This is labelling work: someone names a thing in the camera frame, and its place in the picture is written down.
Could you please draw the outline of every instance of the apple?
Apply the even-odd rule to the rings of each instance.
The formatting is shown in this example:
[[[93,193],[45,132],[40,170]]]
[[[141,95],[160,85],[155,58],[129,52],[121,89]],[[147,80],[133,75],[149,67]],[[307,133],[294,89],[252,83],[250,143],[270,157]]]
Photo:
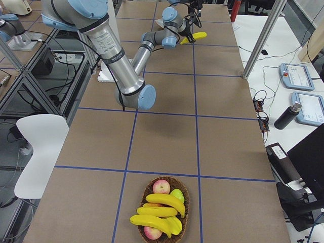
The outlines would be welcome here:
[[[158,180],[153,184],[154,193],[169,194],[170,184],[166,180]]]
[[[170,195],[176,197],[179,199],[182,203],[184,203],[184,196],[180,189],[174,189],[172,192],[170,192]]]
[[[162,235],[162,231],[156,228],[152,228],[149,226],[144,226],[144,233],[149,239],[159,239]]]

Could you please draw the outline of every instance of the tablet screen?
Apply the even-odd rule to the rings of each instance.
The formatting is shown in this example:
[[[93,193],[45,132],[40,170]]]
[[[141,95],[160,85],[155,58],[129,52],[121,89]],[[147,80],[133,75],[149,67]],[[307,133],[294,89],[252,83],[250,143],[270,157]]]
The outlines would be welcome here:
[[[323,107],[317,96],[299,94],[305,120],[324,123]]]
[[[306,69],[303,66],[286,65],[290,82],[293,85],[310,87]]]

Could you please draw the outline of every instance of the black computer monitor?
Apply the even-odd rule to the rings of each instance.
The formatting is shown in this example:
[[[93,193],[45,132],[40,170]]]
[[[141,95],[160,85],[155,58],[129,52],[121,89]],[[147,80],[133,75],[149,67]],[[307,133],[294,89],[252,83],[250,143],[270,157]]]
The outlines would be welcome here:
[[[324,199],[324,124],[287,154],[316,199]]]
[[[288,157],[313,195],[277,183],[283,210],[297,231],[312,226],[324,208],[324,124],[288,151]]]

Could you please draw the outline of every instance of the red object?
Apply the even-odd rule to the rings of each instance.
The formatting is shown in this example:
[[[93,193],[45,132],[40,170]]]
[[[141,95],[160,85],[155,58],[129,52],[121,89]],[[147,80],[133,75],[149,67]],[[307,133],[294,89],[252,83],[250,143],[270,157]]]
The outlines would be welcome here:
[[[232,9],[232,14],[231,14],[231,22],[235,22],[235,18],[237,16],[239,6],[241,5],[241,0],[235,0],[233,9]]]

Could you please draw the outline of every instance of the red apple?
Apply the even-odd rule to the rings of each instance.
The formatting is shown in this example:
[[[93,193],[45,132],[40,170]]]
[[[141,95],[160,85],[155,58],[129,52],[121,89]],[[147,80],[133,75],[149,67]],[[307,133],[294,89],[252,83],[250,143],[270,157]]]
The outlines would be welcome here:
[[[153,184],[154,193],[169,194],[170,184],[166,180],[158,180]]]
[[[144,226],[144,233],[149,239],[158,239],[162,235],[162,231],[149,226]]]

